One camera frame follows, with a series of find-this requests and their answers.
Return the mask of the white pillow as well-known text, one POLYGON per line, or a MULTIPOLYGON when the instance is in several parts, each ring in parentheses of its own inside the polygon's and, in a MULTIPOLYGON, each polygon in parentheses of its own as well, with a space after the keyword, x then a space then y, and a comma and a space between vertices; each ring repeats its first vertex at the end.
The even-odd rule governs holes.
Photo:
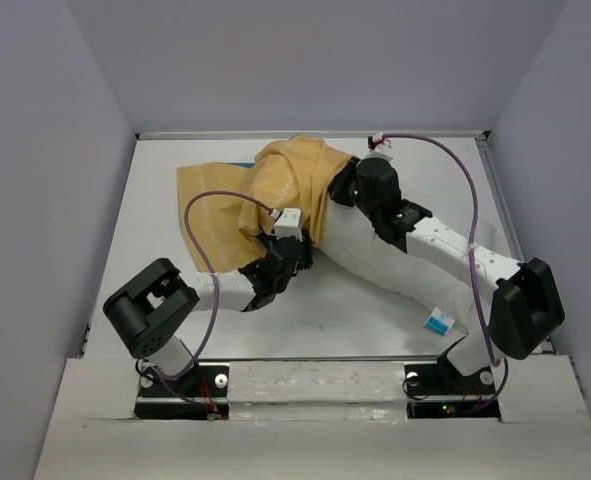
POLYGON ((468 331, 479 327, 470 287, 429 261, 381 240, 356 207, 327 202, 319 249, 350 273, 429 309, 438 308, 468 331))

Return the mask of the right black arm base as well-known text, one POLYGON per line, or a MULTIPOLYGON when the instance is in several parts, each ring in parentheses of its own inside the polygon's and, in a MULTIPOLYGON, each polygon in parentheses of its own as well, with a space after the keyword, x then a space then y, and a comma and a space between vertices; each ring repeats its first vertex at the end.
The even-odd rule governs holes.
POLYGON ((502 383, 489 366, 463 375, 443 354, 433 361, 406 362, 403 372, 409 419, 501 419, 497 388, 502 383))

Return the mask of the yellow pillowcase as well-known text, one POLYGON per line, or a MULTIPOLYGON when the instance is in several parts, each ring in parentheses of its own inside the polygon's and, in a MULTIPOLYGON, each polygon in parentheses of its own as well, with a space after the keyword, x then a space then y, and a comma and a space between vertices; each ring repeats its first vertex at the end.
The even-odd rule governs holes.
POLYGON ((300 209, 303 228, 318 247, 328 187, 352 157, 299 135, 265 146, 250 168, 216 162, 178 168, 180 222, 196 268, 227 272, 263 257, 259 236, 274 225, 268 208, 300 209))

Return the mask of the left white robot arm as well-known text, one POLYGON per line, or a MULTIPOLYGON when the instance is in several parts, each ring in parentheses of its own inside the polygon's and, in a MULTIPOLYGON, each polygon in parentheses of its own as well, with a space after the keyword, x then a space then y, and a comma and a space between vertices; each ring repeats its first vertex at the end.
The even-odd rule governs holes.
POLYGON ((309 232, 271 237, 264 257, 224 273, 198 273, 185 281, 159 258, 113 293, 103 312, 132 358, 147 360, 170 392, 184 395, 196 383, 198 359, 221 310, 252 312, 274 301, 291 278, 313 264, 309 232), (190 351, 176 335, 192 312, 209 311, 205 338, 190 351))

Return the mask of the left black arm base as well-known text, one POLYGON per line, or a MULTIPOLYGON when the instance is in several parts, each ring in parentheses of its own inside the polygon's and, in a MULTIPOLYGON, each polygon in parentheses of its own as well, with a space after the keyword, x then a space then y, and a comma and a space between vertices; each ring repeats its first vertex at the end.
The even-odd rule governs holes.
POLYGON ((137 360, 134 415, 141 420, 220 421, 229 418, 230 365, 202 362, 179 380, 162 380, 152 364, 137 360))

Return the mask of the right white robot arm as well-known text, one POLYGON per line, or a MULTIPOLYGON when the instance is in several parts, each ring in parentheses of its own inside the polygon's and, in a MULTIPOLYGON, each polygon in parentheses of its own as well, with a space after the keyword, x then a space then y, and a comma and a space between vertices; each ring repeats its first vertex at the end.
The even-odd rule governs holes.
POLYGON ((321 251, 348 272, 441 312, 467 334, 435 368, 457 392, 497 360, 523 360, 565 320, 551 267, 467 240, 403 198, 389 161, 352 158, 328 187, 321 251))

